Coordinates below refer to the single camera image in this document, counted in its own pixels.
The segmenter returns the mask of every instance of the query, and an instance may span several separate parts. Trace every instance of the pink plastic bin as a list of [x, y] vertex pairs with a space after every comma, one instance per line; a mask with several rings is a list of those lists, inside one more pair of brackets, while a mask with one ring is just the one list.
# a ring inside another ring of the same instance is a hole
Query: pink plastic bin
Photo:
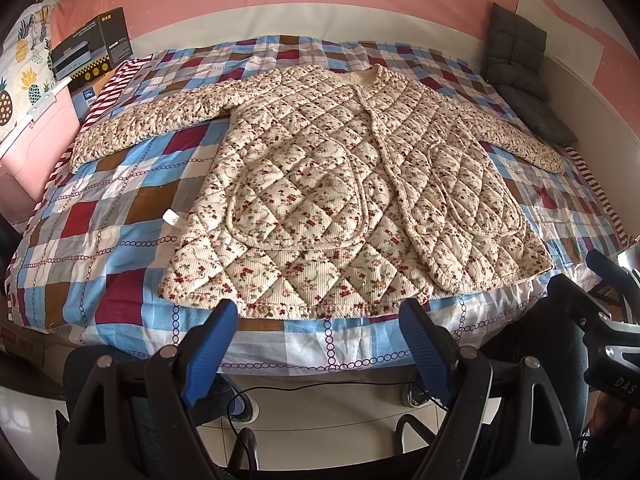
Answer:
[[31, 217], [60, 155], [78, 134], [67, 84], [65, 79], [44, 94], [0, 142], [0, 214], [11, 224]]

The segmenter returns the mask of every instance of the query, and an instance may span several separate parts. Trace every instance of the floral quilted coat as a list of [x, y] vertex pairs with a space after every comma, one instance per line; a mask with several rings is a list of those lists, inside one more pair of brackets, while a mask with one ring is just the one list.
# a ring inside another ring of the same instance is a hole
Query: floral quilted coat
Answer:
[[479, 141], [556, 173], [558, 155], [381, 66], [295, 66], [142, 103], [81, 134], [72, 164], [229, 112], [163, 298], [230, 298], [244, 317], [372, 317], [552, 267]]

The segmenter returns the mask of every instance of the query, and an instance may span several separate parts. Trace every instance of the black cable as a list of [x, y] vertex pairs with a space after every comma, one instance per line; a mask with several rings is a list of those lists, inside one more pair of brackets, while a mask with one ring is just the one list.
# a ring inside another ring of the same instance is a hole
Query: black cable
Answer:
[[[239, 439], [239, 434], [238, 434], [238, 430], [236, 430], [236, 427], [234, 426], [233, 422], [231, 421], [231, 406], [233, 405], [233, 402], [241, 395], [241, 394], [245, 394], [247, 392], [251, 392], [253, 390], [274, 390], [276, 392], [297, 392], [299, 390], [305, 390], [307, 388], [315, 388], [316, 386], [327, 386], [329, 384], [365, 384], [367, 386], [405, 386], [406, 384], [413, 384], [415, 385], [417, 388], [419, 388], [421, 390], [421, 392], [425, 395], [425, 397], [427, 397], [431, 402], [433, 402], [436, 406], [438, 406], [440, 409], [444, 410], [445, 412], [448, 411], [447, 408], [445, 408], [442, 404], [440, 404], [436, 399], [434, 399], [433, 397], [431, 397], [427, 391], [425, 391], [425, 389], [423, 387], [420, 386], [420, 384], [416, 383], [415, 381], [402, 381], [399, 383], [371, 383], [371, 382], [367, 382], [367, 381], [326, 381], [323, 383], [313, 383], [313, 384], [305, 384], [304, 386], [296, 386], [293, 388], [283, 388], [283, 387], [278, 387], [278, 386], [252, 386], [251, 388], [245, 388], [244, 390], [240, 390], [239, 392], [237, 392], [232, 398], [231, 400], [227, 403], [226, 405], [226, 420], [229, 423], [229, 426], [231, 427], [231, 430], [234, 432], [234, 435], [236, 436], [236, 441], [238, 441]], [[246, 446], [246, 444], [240, 440], [240, 444], [242, 444], [242, 447], [244, 447], [244, 452], [246, 453], [247, 456], [247, 463], [249, 466], [249, 478], [253, 478], [253, 469], [251, 466], [251, 461], [249, 460], [249, 448]]]

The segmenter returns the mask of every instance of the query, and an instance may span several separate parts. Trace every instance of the plaid bed sheet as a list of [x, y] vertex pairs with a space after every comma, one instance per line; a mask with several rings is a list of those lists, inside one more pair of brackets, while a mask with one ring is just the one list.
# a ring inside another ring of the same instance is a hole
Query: plaid bed sheet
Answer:
[[[165, 51], [126, 62], [100, 94], [88, 123], [183, 89], [292, 64], [336, 72], [381, 64], [448, 95], [458, 95], [526, 130], [504, 100], [463, 60], [401, 44], [328, 43], [266, 36], [213, 47]], [[56, 330], [78, 344], [110, 344], [139, 356], [177, 344], [208, 311], [160, 300], [156, 288], [176, 240], [162, 215], [186, 214], [207, 174], [227, 120], [149, 139], [68, 171], [63, 155], [42, 205], [10, 266], [9, 304], [17, 324]], [[582, 263], [596, 248], [612, 254], [626, 235], [601, 189], [588, 182], [579, 154], [564, 155], [564, 175], [539, 170], [484, 146], [545, 241], [556, 270], [535, 280], [425, 305], [460, 344], [479, 345], [545, 293], [564, 272], [587, 287]], [[396, 316], [309, 321], [243, 319], [222, 368], [259, 374], [308, 374], [412, 362]]]

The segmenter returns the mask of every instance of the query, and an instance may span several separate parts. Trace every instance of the metal bolt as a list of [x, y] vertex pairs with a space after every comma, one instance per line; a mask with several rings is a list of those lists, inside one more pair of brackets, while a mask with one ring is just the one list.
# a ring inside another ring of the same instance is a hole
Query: metal bolt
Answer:
[[524, 358], [524, 364], [527, 368], [537, 370], [540, 368], [540, 361], [538, 361], [533, 355], [528, 355]]
[[164, 357], [165, 359], [171, 359], [172, 357], [175, 357], [177, 353], [178, 349], [173, 345], [163, 346], [160, 349], [160, 357]]
[[113, 359], [110, 355], [103, 355], [98, 357], [97, 363], [99, 368], [109, 368], [113, 363]]
[[460, 349], [460, 355], [465, 359], [475, 359], [478, 357], [478, 350], [469, 345], [464, 345]]

